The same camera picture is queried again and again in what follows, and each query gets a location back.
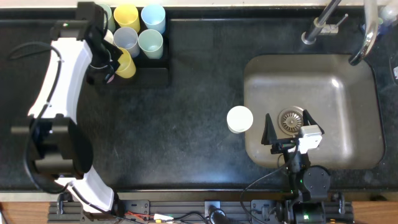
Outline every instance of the black countertop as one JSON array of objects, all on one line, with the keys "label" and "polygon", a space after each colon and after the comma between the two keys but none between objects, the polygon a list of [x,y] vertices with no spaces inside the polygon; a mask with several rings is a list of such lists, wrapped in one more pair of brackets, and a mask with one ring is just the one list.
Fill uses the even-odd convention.
[{"label": "black countertop", "polygon": [[[363,40],[358,29],[363,10],[350,10],[354,13],[338,35],[319,37],[307,46],[300,36],[319,9],[167,9],[172,75],[168,88],[110,90],[88,84],[82,88],[77,120],[93,144],[95,169],[106,184],[121,191],[241,189],[271,172],[250,160],[244,134],[231,133],[226,124],[229,109],[243,105],[243,70],[250,59],[264,54],[356,52]],[[339,9],[330,22],[345,12]],[[26,117],[49,60],[49,54],[41,54],[8,62],[7,53],[27,41],[50,42],[53,19],[73,17],[68,12],[33,14],[40,20],[16,22],[9,20],[10,15],[18,18],[10,12],[5,13],[8,20],[0,20],[2,191],[34,190],[22,166],[23,142],[11,136],[10,128],[16,119]],[[398,86],[390,65],[398,66],[397,40],[395,27],[376,42],[366,59],[377,84],[384,158],[373,169],[333,170],[332,189],[398,188]],[[280,190],[288,185],[285,176],[277,174],[260,187]]]}]

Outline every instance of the sink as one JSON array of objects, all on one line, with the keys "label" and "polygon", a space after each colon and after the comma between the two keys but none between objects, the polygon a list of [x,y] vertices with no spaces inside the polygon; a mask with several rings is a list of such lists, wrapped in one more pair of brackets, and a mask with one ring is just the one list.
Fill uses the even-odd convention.
[{"label": "sink", "polygon": [[325,130],[318,149],[308,152],[313,165],[329,169],[368,169],[384,154],[373,71],[349,55],[263,55],[244,70],[244,105],[253,113],[245,133],[246,151],[260,166],[277,167],[278,155],[261,144],[266,114],[278,138],[302,125],[302,110]]}]

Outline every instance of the faucet base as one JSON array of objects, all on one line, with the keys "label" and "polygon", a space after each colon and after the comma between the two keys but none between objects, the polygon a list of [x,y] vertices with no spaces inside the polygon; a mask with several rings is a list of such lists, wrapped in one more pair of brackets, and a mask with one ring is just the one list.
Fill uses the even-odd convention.
[{"label": "faucet base", "polygon": [[306,33],[306,32],[304,32],[304,33],[301,35],[301,40],[304,42],[304,44],[312,45],[312,44],[315,43],[315,41],[317,41],[316,38],[315,38],[313,41],[307,40],[307,39],[305,38],[305,33]]}]

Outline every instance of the white wall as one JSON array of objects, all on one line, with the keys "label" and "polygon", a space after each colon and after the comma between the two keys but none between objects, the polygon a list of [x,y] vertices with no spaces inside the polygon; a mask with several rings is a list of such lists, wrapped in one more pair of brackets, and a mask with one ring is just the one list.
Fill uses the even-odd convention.
[{"label": "white wall", "polygon": [[[10,7],[76,7],[78,1],[94,0],[0,0],[1,8]],[[375,0],[379,5],[389,1]],[[133,3],[136,6],[146,6],[150,3],[159,3],[163,6],[324,6],[330,0],[98,0],[97,3],[106,3],[117,6],[123,3]],[[340,6],[360,6],[363,0],[342,0]]]}]

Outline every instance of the faucet spout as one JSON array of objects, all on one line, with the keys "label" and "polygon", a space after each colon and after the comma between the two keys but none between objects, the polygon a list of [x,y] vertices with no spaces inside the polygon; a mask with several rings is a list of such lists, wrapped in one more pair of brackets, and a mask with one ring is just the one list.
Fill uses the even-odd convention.
[{"label": "faucet spout", "polygon": [[353,54],[348,62],[350,65],[357,65],[365,58],[371,51],[374,42],[377,37],[377,30],[379,28],[379,16],[377,13],[377,2],[376,0],[364,0],[365,20],[366,29],[365,37],[361,48],[357,54]]}]

